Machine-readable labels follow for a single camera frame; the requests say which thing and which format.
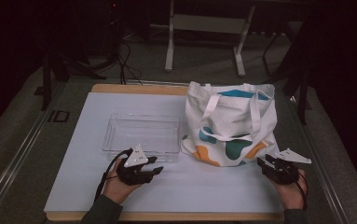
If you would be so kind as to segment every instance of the sleeve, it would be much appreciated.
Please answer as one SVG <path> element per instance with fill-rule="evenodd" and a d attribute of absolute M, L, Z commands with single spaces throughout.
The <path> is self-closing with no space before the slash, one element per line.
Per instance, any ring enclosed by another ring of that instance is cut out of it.
<path fill-rule="evenodd" d="M 123 207 L 100 195 L 90 210 L 83 216 L 81 224 L 115 224 L 119 221 Z"/>
<path fill-rule="evenodd" d="M 306 212 L 302 209 L 286 209 L 283 211 L 283 224 L 306 224 Z"/>

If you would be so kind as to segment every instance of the dark background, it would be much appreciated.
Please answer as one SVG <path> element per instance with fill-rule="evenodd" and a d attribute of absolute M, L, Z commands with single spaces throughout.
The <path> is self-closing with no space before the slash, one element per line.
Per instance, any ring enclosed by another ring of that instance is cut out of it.
<path fill-rule="evenodd" d="M 195 10 L 194 1 L 176 2 L 181 4 L 176 10 Z M 234 1 L 221 2 L 224 4 L 199 1 L 205 5 L 196 10 L 203 8 L 204 15 L 244 17 Z M 105 54 L 102 49 L 114 47 L 106 41 L 106 48 L 102 48 L 99 41 L 113 35 L 106 25 L 106 5 L 94 0 L 0 0 L 0 116 L 26 78 L 42 65 L 44 54 L 35 35 L 39 27 L 57 38 L 56 48 L 64 46 L 79 58 L 84 52 L 85 56 Z M 125 1 L 124 22 L 147 38 L 150 23 L 168 24 L 169 7 L 165 0 Z M 281 26 L 273 22 L 271 11 L 266 7 L 257 11 L 251 30 L 267 34 L 279 31 Z M 292 17 L 302 19 L 305 14 L 295 11 Z M 357 1 L 317 8 L 309 18 L 310 24 L 296 40 L 312 64 L 309 82 L 357 169 Z"/>

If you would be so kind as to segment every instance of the clear plastic container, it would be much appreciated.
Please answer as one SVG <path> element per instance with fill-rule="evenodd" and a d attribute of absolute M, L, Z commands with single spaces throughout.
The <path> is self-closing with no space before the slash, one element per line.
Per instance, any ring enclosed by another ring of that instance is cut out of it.
<path fill-rule="evenodd" d="M 176 162 L 180 151 L 179 117 L 135 114 L 111 115 L 103 150 L 112 160 L 119 152 L 141 145 L 146 157 Z"/>

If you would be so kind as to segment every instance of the tote bag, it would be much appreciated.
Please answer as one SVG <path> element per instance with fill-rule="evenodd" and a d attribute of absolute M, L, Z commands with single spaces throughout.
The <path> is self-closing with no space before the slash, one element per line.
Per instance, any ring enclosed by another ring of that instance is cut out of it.
<path fill-rule="evenodd" d="M 279 151 L 274 86 L 212 87 L 191 82 L 182 151 L 215 166 L 237 166 Z"/>

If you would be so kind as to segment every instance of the wire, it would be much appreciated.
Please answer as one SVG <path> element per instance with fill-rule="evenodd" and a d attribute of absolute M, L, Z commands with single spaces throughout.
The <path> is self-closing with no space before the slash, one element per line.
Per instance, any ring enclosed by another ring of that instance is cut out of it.
<path fill-rule="evenodd" d="M 295 178 L 291 175 L 291 173 L 289 173 L 289 171 L 288 171 L 285 167 L 282 168 L 282 169 L 295 181 Z M 303 177 L 304 183 L 306 184 L 306 189 L 307 189 L 309 186 L 307 185 L 306 178 L 305 178 L 302 174 L 300 174 L 300 175 Z M 303 210 L 306 210 L 306 209 L 307 209 L 307 195 L 306 195 L 306 193 L 304 192 L 304 190 L 302 189 L 302 187 L 299 185 L 298 181 L 295 181 L 295 184 L 296 184 L 297 187 L 299 188 L 300 193 L 301 193 L 302 198 L 303 198 Z"/>
<path fill-rule="evenodd" d="M 109 69 L 113 68 L 115 66 L 116 63 L 112 63 L 111 65 L 109 65 L 107 68 L 105 68 L 104 70 L 97 72 L 97 74 L 101 74 L 103 72 L 108 71 Z"/>
<path fill-rule="evenodd" d="M 109 179 L 113 179 L 113 178 L 117 178 L 117 177 L 119 177 L 119 176 L 118 175 L 114 175 L 114 176 L 110 176 L 110 177 L 106 178 L 105 180 L 109 180 Z"/>
<path fill-rule="evenodd" d="M 103 177 L 102 180 L 100 181 L 99 187 L 97 187 L 97 191 L 96 191 L 96 196 L 94 197 L 94 202 L 96 202 L 96 200 L 100 197 L 100 194 L 102 194 L 102 190 L 103 190 L 103 186 L 105 184 L 105 181 L 107 179 L 108 173 L 111 170 L 112 165 L 117 161 L 117 159 L 122 156 L 123 154 L 127 154 L 129 153 L 131 149 L 126 149 L 122 152 L 120 152 L 119 154 L 117 154 L 114 159 L 111 161 L 111 163 L 109 163 L 108 168 L 106 168 L 106 171 L 103 173 Z"/>
<path fill-rule="evenodd" d="M 106 38 L 107 38 L 107 32 L 111 32 L 112 35 L 116 35 L 117 32 L 118 32 L 118 27 L 120 25 L 120 20 L 117 19 L 119 17 L 119 11 L 118 12 L 113 12 L 113 10 L 111 9 L 109 3 L 108 3 L 108 0 L 105 0 L 103 1 L 103 8 L 106 8 L 106 10 L 103 11 L 103 14 L 101 16 L 107 18 L 107 21 L 103 21 L 100 25 L 100 28 L 99 30 L 102 31 L 102 45 L 100 47 L 100 52 L 99 52 L 99 55 L 102 55 L 103 54 L 103 51 L 105 50 L 105 43 L 106 43 Z M 109 27 L 111 22 L 114 22 L 115 25 L 111 28 Z M 111 65 L 111 64 L 114 64 L 115 62 L 115 58 L 113 58 L 114 56 L 112 55 L 112 58 L 111 58 L 111 55 L 107 55 L 106 58 L 105 58 L 105 61 L 101 62 L 101 63 L 97 63 L 97 64 L 91 64 L 91 65 L 88 65 L 88 64 L 83 64 L 83 66 L 89 68 L 89 69 L 92 69 L 93 71 L 94 70 L 98 70 L 98 69 L 102 69 L 102 68 L 105 68 L 106 66 L 108 65 Z"/>
<path fill-rule="evenodd" d="M 158 35 L 158 34 L 161 34 L 163 33 L 164 31 L 166 31 L 168 28 L 162 28 L 160 29 L 159 31 L 155 31 L 153 34 L 150 34 L 149 36 L 154 36 L 154 35 Z M 130 42 L 139 42 L 139 41 L 143 41 L 144 39 L 143 38 L 139 38 L 137 37 L 136 39 L 130 39 L 129 37 L 131 37 L 132 35 L 136 35 L 136 33 L 131 33 L 130 35 L 126 35 L 125 37 L 123 37 L 122 39 L 123 40 L 127 40 L 127 41 L 130 41 Z"/>
<path fill-rule="evenodd" d="M 130 54 L 131 54 L 131 48 L 124 41 L 121 41 L 121 44 L 125 45 L 128 48 L 128 51 L 129 51 L 128 55 L 126 56 L 126 59 L 123 60 L 123 58 L 120 56 L 120 54 L 117 57 L 117 60 L 119 61 L 119 64 L 120 64 L 120 84 L 125 84 L 126 85 L 125 67 L 126 67 L 126 63 L 127 63 L 128 59 L 130 57 Z"/>
<path fill-rule="evenodd" d="M 134 79 L 136 79 L 141 85 L 144 85 L 143 82 L 140 80 L 140 77 L 143 75 L 143 73 L 142 73 L 140 70 L 138 70 L 138 69 L 136 69 L 136 68 L 132 68 L 132 67 L 130 67 L 130 66 L 128 66 L 128 65 L 126 65 L 126 67 L 128 68 L 128 71 L 130 72 L 131 77 L 133 77 Z M 140 75 L 139 75 L 139 76 L 135 76 L 135 75 L 132 73 L 131 70 L 134 70 L 134 71 L 140 73 Z"/>

